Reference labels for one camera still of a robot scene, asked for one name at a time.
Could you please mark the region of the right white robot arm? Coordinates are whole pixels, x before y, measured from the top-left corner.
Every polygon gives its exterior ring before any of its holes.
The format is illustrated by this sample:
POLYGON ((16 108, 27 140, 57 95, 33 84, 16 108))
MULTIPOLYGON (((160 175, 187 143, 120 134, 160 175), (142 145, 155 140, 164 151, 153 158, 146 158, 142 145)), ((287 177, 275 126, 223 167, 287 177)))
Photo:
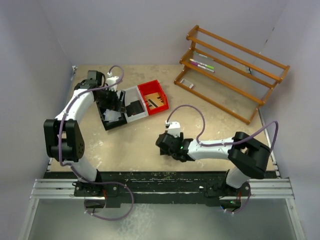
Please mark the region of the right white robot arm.
POLYGON ((255 138, 244 141, 247 137, 246 133, 238 131, 233 137, 199 144, 193 138, 184 138, 183 133, 173 136, 165 131, 159 135, 155 145, 160 148, 161 155, 183 163, 202 159, 231 161, 234 168, 226 174, 222 190, 233 196, 249 179, 262 180, 266 176, 271 150, 255 138))

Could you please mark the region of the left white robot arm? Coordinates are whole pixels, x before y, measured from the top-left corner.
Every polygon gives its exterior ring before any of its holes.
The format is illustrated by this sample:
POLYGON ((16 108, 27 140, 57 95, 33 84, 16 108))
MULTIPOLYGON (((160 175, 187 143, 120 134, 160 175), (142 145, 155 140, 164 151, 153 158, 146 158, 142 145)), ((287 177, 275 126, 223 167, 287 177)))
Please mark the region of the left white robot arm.
POLYGON ((100 108, 120 112, 124 106, 124 91, 117 91, 124 75, 104 74, 90 70, 87 78, 77 83, 73 94, 61 113, 43 124, 47 155, 69 167, 79 182, 86 183, 85 190, 91 196, 103 191, 102 177, 85 156, 85 141, 79 123, 87 110, 96 104, 100 108))

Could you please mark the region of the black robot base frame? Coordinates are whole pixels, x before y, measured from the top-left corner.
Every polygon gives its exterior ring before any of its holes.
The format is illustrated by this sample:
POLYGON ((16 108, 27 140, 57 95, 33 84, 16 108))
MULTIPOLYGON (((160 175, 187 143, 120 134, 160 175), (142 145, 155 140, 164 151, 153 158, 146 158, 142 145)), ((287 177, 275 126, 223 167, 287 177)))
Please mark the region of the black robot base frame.
POLYGON ((55 183, 55 190, 70 190, 69 196, 97 199, 108 208, 121 204, 205 205, 208 207, 240 207, 240 201, 256 196, 259 191, 275 188, 274 172, 263 180, 251 179, 240 189, 225 184, 225 171, 105 171, 101 184, 80 182, 72 172, 46 172, 44 179, 55 183))

